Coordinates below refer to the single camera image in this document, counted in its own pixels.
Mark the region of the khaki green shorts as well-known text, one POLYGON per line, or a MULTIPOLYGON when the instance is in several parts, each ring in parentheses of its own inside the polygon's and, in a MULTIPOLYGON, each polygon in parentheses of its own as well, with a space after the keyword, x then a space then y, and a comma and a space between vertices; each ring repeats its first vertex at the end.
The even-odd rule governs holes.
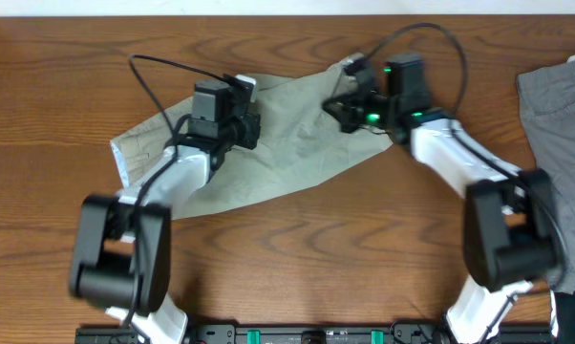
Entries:
POLYGON ((173 219, 220 213, 314 187, 389 148, 386 136, 341 132, 323 111, 323 101, 345 88, 343 66, 338 62, 300 78, 256 74, 252 110, 262 124, 256 148, 232 148, 208 183, 201 168, 189 163, 180 185, 160 197, 171 206, 173 219))

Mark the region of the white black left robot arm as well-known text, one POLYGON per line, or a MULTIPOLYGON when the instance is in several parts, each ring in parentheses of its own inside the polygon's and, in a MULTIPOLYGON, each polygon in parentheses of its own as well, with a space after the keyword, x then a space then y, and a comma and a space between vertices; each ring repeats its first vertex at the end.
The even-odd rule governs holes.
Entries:
POLYGON ((82 326, 75 342, 185 342, 188 317, 168 293, 172 208, 209 183, 231 148, 256 147, 256 94, 246 75, 198 81, 191 112, 168 124, 159 161, 116 195, 83 201, 69 290, 120 323, 82 326))

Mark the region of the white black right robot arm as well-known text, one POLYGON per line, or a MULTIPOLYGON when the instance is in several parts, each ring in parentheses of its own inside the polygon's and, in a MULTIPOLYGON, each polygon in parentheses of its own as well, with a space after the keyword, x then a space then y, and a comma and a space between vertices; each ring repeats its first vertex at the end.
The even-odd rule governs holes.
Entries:
POLYGON ((422 58, 397 54, 383 65, 381 91, 363 54, 339 65, 322 108, 344 133, 376 129, 434 170, 464 201, 463 260, 468 277, 434 329, 414 328, 421 343, 502 343, 500 323, 536 279, 565 267, 551 181, 473 140, 448 110, 433 105, 422 58))

